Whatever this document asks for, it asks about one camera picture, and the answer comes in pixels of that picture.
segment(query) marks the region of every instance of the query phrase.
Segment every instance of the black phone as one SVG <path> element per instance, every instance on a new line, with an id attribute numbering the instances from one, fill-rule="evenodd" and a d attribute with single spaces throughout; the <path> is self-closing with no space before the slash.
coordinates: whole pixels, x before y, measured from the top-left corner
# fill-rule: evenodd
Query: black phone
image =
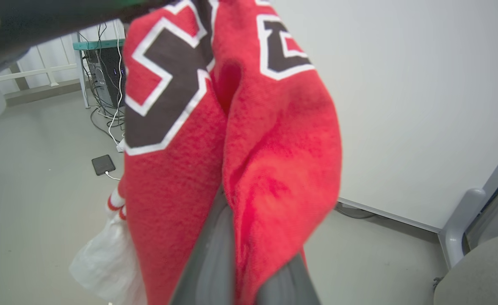
<path id="1" fill-rule="evenodd" d="M 110 155 L 94 158 L 91 162 L 93 163 L 94 172 L 97 176 L 104 175 L 106 172 L 115 170 L 115 165 L 113 164 Z"/>

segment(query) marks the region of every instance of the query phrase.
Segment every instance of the cable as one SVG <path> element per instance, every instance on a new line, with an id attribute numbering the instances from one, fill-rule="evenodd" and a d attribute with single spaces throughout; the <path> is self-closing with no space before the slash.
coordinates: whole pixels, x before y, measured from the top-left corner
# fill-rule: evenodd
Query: cable
<path id="1" fill-rule="evenodd" d="M 104 31 L 106 31 L 107 28 L 108 28 L 108 25 L 106 23 L 104 23 Z M 117 36 L 117 47 L 118 47 L 118 50 L 119 50 L 119 36 Z M 108 68 L 106 67 L 106 64 L 104 63 L 104 60 L 102 60 L 102 48 L 98 49 L 98 60 L 100 60 L 100 63 L 102 63 L 102 66 L 106 70 L 106 75 L 108 76 L 108 79 L 110 79 L 110 82 L 112 83 L 113 87 L 115 89 L 119 90 L 119 88 L 113 82 L 112 77 L 110 77 L 110 75 L 108 74 Z"/>
<path id="2" fill-rule="evenodd" d="M 85 36 L 84 36 L 84 35 L 81 35 L 81 33 L 79 33 L 79 31 L 77 31 L 76 33 L 78 33 L 78 35 L 80 35 L 80 36 L 81 36 L 81 38 L 83 38 L 83 39 L 85 39 L 85 41 L 87 41 L 87 45 L 88 45 L 88 47 L 89 47 L 89 40 L 87 40 L 87 38 L 85 38 Z"/>
<path id="3" fill-rule="evenodd" d="M 110 173 L 107 170 L 106 170 L 106 176 L 108 176 L 108 177 L 110 177 L 110 178 L 112 178 L 114 180 L 117 180 L 117 181 L 121 180 L 121 179 L 114 178 L 114 177 L 110 176 Z"/>
<path id="4" fill-rule="evenodd" d="M 367 219 L 367 218 L 371 218 L 373 216 L 377 216 L 377 214 L 374 214 L 374 213 L 371 213 L 371 212 L 367 212 L 367 211 L 364 211 L 364 212 L 367 212 L 367 213 L 371 213 L 371 215 L 367 215 L 367 216 L 354 216 L 354 215 L 351 215 L 349 213 L 345 213 L 344 211 L 342 211 L 339 207 L 339 205 L 337 205 L 334 210 L 340 212 L 341 214 L 347 216 L 347 217 L 350 217 L 350 218 L 354 218 L 354 219 Z"/>
<path id="5" fill-rule="evenodd" d="M 102 25 L 102 23 L 99 23 L 98 24 L 98 43 L 97 43 L 97 47 L 95 48 L 98 49 L 98 52 L 100 52 L 100 50 L 102 50 L 102 44 L 100 43 L 100 39 L 102 38 L 102 34 L 104 34 L 104 32 L 106 31 L 106 29 L 108 28 L 108 25 L 106 23 L 104 23 L 104 29 L 102 30 L 102 32 L 100 31 L 100 26 Z"/>
<path id="6" fill-rule="evenodd" d="M 121 57 L 121 50 L 119 49 L 119 29 L 117 29 L 117 22 L 116 21 L 114 21 L 114 22 L 115 22 L 114 23 L 115 27 L 113 29 L 115 30 L 116 35 L 117 35 L 117 52 L 119 53 L 119 100 L 117 101 L 117 109 L 116 109 L 115 114 L 113 114 L 112 122 L 110 123 L 110 126 L 108 127 L 108 133 L 110 134 L 113 141 L 115 142 L 115 145 L 117 146 L 117 145 L 119 145 L 119 143 L 115 140 L 115 138 L 113 137 L 110 130 L 112 128 L 113 122 L 115 121 L 115 116 L 119 113 L 119 106 L 121 105 L 121 100 L 123 99 L 123 92 L 121 92 L 121 79 L 123 78 L 123 74 L 121 73 L 121 60 L 123 60 L 123 58 Z"/>
<path id="7" fill-rule="evenodd" d="M 106 23 L 104 23 L 105 27 L 102 31 L 100 31 L 101 27 L 102 27 L 102 24 L 99 24 L 98 25 L 98 29 L 97 29 L 97 34 L 98 34 L 98 42 L 97 42 L 97 46 L 95 47 L 95 50 L 98 48 L 98 46 L 100 45 L 100 42 L 102 40 L 102 35 L 104 34 L 104 32 L 106 31 L 106 29 L 108 28 L 108 25 Z M 118 111 L 118 113 L 121 113 L 122 115 L 119 115 L 117 117 L 117 125 L 115 124 L 112 124 L 113 122 L 108 122 L 106 123 L 106 126 L 108 127 L 108 135 L 111 136 L 111 132 L 110 132 L 110 126 L 111 127 L 120 127 L 121 130 L 123 131 L 123 128 L 121 127 L 124 123 L 125 123 L 125 113 L 121 110 L 119 110 L 119 108 L 115 108 L 113 106 L 110 106 L 108 103 L 104 102 L 104 100 L 102 100 L 99 95 L 98 95 L 98 86 L 96 85 L 96 81 L 92 81 L 92 77 L 90 76 L 90 71 L 88 71 L 85 66 L 83 66 L 84 68 L 84 71 L 85 71 L 85 74 L 87 75 L 88 77 L 88 80 L 89 80 L 89 84 L 91 85 L 91 93 L 93 94 L 93 97 L 95 98 L 95 100 L 97 101 L 97 105 L 96 107 L 98 109 L 101 109 L 102 112 L 98 111 L 98 114 L 100 114 L 101 116 L 104 116 L 105 118 L 108 118 L 108 119 L 112 119 L 115 120 L 116 118 L 114 117 L 114 114 L 112 114 L 111 112 L 109 112 L 108 110 L 106 110 L 106 108 L 111 108 L 111 109 L 116 109 L 116 111 Z"/>
<path id="8" fill-rule="evenodd" d="M 435 291 L 435 289 L 437 288 L 437 285 L 439 285 L 439 283 L 444 279 L 445 277 L 437 277 L 437 278 L 434 278 L 433 281 L 433 291 Z"/>
<path id="9" fill-rule="evenodd" d="M 95 108 L 95 109 L 93 110 L 93 112 L 91 112 L 91 123 L 93 123 L 93 125 L 94 125 L 94 126 L 95 126 L 98 130 L 102 131 L 102 132 L 103 132 L 103 133 L 105 133 L 108 137 L 110 137 L 110 134 L 109 134 L 107 131 L 105 131 L 104 129 L 102 129 L 102 128 L 98 127 L 98 125 L 97 125 L 97 124 L 95 124 L 95 123 L 94 123 L 94 121 L 93 121 L 93 114 L 94 114 L 97 110 L 99 110 L 99 109 L 100 109 L 100 108 Z"/>

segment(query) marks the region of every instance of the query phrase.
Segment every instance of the white wall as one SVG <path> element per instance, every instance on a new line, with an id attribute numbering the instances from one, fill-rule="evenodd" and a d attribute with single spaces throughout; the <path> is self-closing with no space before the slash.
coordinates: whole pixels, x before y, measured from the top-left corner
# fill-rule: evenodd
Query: white wall
<path id="1" fill-rule="evenodd" d="M 125 31 L 123 30 L 123 23 L 121 21 L 115 20 L 107 22 L 106 30 L 100 37 L 101 40 L 111 40 L 117 39 L 117 35 L 114 29 L 114 22 L 117 23 L 117 28 L 120 32 L 120 37 L 125 38 Z M 104 23 L 100 27 L 100 31 L 104 30 Z M 81 35 L 87 38 L 89 41 L 98 40 L 98 25 L 83 29 L 80 31 Z M 44 68 L 44 64 L 38 56 L 38 50 L 42 53 L 44 59 L 44 64 L 48 67 L 63 66 L 65 64 L 75 64 L 74 51 L 72 48 L 72 39 L 70 35 L 59 37 L 51 41 L 42 43 L 38 46 L 32 47 L 29 52 L 17 63 L 22 72 L 32 71 Z M 9 69 L 5 69 L 0 73 L 0 75 L 10 74 Z M 53 77 L 59 83 L 60 81 L 67 81 L 72 79 L 77 79 L 78 74 L 76 69 L 63 70 L 53 72 Z M 43 75 L 32 75 L 30 77 L 25 77 L 30 88 L 40 87 L 44 85 L 49 85 L 48 77 L 46 74 Z M 0 89 L 3 94 L 18 91 L 17 85 L 14 80 L 6 80 L 0 82 Z"/>
<path id="2" fill-rule="evenodd" d="M 442 228 L 498 164 L 498 0 L 272 0 L 334 98 L 341 197 Z"/>

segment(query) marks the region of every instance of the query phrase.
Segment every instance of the red sweatshirt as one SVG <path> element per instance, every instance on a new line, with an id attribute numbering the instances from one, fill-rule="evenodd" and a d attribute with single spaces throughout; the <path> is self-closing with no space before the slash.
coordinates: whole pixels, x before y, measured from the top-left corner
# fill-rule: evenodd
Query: red sweatshirt
<path id="1" fill-rule="evenodd" d="M 234 212 L 236 300 L 251 305 L 336 202 L 330 95 L 265 0 L 175 2 L 132 23 L 124 58 L 119 212 L 149 305 L 168 303 L 221 183 Z"/>

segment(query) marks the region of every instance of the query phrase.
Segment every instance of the gray floor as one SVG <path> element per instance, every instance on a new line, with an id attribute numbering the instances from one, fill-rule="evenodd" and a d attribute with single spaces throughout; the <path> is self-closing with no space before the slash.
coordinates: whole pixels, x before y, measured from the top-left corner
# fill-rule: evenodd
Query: gray floor
<path id="1" fill-rule="evenodd" d="M 0 305 L 105 305 L 67 271 L 102 229 L 117 183 L 96 176 L 91 159 L 109 154 L 112 176 L 123 171 L 89 115 L 75 92 L 0 119 Z M 446 270 L 434 234 L 392 220 L 332 212 L 305 249 L 323 305 L 430 305 L 432 280 Z"/>

